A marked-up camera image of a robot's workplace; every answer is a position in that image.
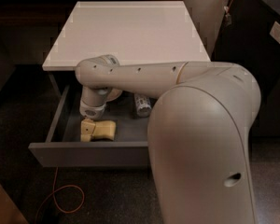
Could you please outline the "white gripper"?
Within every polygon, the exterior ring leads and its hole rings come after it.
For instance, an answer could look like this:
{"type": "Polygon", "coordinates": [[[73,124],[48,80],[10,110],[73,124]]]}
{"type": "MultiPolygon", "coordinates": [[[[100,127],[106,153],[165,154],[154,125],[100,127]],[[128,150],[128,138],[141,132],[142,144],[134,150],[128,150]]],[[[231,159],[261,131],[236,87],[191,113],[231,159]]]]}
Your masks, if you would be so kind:
{"type": "Polygon", "coordinates": [[[84,118],[86,118],[81,121],[80,139],[82,142],[90,142],[96,126],[93,120],[100,119],[102,117],[105,112],[105,105],[89,106],[84,102],[80,102],[79,112],[84,118]]]}

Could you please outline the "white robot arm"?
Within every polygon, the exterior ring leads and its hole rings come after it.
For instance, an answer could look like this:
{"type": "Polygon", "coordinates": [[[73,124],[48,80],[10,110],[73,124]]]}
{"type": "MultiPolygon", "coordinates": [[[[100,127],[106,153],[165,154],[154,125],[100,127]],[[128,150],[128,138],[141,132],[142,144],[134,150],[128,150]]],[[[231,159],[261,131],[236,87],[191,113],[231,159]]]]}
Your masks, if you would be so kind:
{"type": "Polygon", "coordinates": [[[177,62],[120,65],[111,55],[81,61],[80,112],[98,119],[114,89],[155,99],[147,126],[164,224],[257,224],[248,155],[261,94],[241,65],[177,62]]]}

